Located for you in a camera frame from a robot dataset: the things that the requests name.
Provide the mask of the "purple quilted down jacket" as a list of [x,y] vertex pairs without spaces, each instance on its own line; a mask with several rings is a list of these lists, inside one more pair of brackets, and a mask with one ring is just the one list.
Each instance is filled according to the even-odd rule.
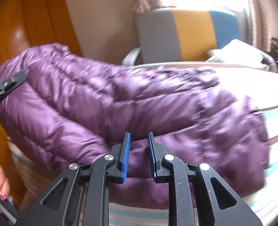
[[166,209],[168,187],[152,180],[147,136],[184,162],[208,163],[242,197],[264,186],[269,140],[262,115],[209,68],[126,68],[73,55],[61,44],[32,47],[0,66],[0,81],[27,80],[0,103],[13,143],[44,170],[91,164],[131,134],[117,204]]

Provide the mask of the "grey yellow blue sofa chair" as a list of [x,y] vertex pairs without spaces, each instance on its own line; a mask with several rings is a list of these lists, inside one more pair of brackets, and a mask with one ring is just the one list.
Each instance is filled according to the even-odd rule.
[[[229,11],[157,9],[136,15],[136,28],[140,46],[126,55],[124,66],[134,66],[139,55],[144,64],[207,62],[209,50],[221,49],[234,39],[243,41],[236,14]],[[262,63],[248,67],[277,72],[275,60],[258,50]]]

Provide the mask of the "white deer print pillow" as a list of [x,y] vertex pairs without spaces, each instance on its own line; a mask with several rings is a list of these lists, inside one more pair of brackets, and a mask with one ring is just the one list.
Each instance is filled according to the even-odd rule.
[[256,65],[262,63],[264,57],[258,48],[255,48],[238,39],[221,49],[209,50],[207,62],[227,62],[231,64]]

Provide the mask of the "wooden wardrobe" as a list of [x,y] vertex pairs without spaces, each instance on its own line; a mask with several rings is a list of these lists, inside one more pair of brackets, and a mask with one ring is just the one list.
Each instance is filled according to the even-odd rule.
[[53,42],[83,55],[65,0],[0,0],[0,65],[27,48]]

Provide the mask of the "right patterned curtain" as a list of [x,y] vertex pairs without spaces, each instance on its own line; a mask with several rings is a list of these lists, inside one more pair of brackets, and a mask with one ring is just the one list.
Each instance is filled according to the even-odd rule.
[[252,45],[266,53],[272,49],[269,0],[248,0],[252,22]]

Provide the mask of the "striped bed sheet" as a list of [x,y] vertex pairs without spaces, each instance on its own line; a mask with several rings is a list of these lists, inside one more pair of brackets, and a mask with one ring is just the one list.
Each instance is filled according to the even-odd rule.
[[[220,82],[235,95],[247,95],[262,111],[270,146],[266,182],[258,192],[244,201],[263,225],[278,225],[278,73],[238,65],[208,64],[217,72]],[[8,138],[8,145],[27,192],[19,208],[24,212],[55,176],[35,165]],[[144,209],[110,204],[110,225],[168,225],[168,210]]]

